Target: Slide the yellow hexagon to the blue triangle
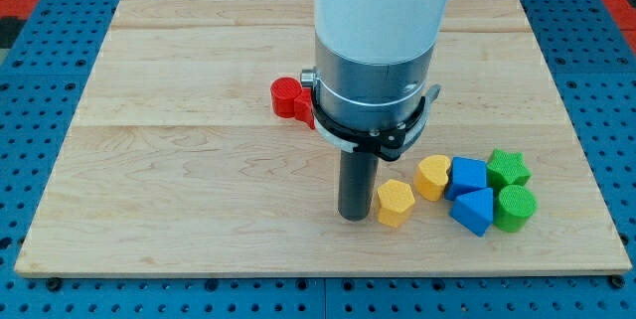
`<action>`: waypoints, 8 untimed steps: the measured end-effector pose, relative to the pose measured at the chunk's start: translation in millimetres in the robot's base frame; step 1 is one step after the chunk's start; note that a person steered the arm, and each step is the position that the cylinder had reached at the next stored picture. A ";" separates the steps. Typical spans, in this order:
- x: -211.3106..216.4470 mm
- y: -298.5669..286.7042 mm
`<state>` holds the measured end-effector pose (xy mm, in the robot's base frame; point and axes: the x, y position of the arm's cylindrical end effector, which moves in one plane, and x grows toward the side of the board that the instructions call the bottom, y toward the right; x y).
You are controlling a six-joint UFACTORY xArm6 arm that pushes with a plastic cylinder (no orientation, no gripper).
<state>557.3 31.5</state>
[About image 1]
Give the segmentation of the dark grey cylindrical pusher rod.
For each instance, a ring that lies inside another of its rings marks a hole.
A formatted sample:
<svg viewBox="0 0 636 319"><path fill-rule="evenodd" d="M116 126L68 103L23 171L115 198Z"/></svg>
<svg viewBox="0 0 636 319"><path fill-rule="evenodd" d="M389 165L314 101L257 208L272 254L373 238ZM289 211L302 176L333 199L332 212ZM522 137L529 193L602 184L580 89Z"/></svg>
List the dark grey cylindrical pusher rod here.
<svg viewBox="0 0 636 319"><path fill-rule="evenodd" d="M371 153L340 153L338 211L344 219L357 222L368 216L378 164Z"/></svg>

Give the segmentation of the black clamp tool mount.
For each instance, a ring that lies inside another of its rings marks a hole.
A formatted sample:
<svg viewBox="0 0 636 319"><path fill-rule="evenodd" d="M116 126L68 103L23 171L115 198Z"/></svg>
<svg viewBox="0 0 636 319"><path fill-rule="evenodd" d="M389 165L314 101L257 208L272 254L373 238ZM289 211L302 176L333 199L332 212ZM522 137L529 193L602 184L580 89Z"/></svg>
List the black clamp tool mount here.
<svg viewBox="0 0 636 319"><path fill-rule="evenodd" d="M317 87L311 89L314 127L329 143L347 153L369 153L394 162L412 147L426 126L430 109L441 91L432 85L420 98L415 112L396 127L385 130L355 130L337 123L322 109L317 100Z"/></svg>

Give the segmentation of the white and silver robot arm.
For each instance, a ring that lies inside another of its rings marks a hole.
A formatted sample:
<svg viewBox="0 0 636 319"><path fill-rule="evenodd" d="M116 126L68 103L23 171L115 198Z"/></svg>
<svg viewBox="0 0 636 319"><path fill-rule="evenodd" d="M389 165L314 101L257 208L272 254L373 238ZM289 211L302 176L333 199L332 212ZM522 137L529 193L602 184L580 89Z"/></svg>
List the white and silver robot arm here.
<svg viewBox="0 0 636 319"><path fill-rule="evenodd" d="M370 211L378 163L420 137L440 87L425 84L447 0L314 0L316 129L340 150L338 212Z"/></svg>

